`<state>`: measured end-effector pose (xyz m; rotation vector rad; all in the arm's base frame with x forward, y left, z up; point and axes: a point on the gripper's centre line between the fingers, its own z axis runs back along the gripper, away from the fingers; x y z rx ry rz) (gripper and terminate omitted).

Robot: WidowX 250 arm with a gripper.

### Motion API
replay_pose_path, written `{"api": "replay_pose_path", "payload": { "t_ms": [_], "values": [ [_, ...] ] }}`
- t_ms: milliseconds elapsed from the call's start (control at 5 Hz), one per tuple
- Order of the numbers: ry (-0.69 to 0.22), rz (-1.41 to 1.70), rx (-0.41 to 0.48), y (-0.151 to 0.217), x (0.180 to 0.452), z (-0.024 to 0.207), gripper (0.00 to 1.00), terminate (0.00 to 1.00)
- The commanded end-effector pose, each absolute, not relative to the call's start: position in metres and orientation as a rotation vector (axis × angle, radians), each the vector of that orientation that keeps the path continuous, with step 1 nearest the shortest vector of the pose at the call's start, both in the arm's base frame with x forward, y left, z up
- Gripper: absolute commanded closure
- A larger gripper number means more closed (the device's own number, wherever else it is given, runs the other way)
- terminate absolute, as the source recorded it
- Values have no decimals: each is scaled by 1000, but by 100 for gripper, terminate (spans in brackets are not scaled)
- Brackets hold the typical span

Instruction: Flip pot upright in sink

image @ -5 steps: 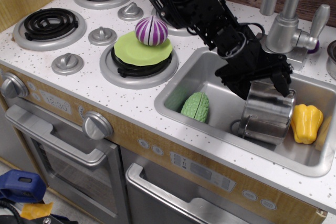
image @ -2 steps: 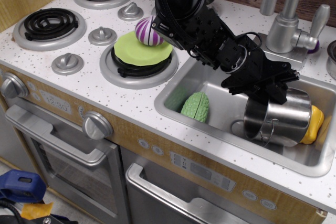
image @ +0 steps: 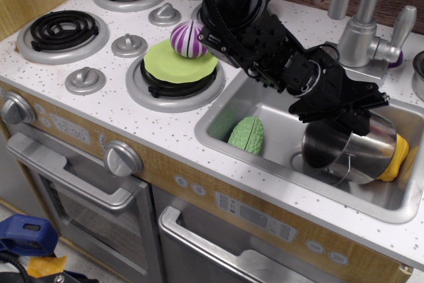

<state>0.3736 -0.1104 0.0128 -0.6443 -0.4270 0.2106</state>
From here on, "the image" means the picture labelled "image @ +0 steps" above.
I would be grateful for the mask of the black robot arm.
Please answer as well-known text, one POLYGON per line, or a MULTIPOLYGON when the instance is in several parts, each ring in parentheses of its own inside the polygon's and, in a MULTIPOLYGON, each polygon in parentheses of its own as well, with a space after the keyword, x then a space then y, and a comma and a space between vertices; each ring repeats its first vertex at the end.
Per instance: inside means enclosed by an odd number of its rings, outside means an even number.
POLYGON ((367 135, 370 112, 388 104, 386 95, 374 83, 350 79, 334 44, 304 48, 269 12, 269 1, 203 0, 200 43, 265 87, 294 96, 289 111, 300 121, 367 135))

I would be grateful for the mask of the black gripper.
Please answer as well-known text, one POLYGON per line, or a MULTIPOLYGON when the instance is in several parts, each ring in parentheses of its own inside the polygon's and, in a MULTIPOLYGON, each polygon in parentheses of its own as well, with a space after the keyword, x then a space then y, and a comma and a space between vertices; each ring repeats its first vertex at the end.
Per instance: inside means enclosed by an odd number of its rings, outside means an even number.
POLYGON ((385 107, 389 97, 374 82, 350 79, 344 69, 334 66, 319 76, 315 87, 289 108, 300 121, 336 121, 344 134, 366 136, 370 132, 371 110, 385 107))

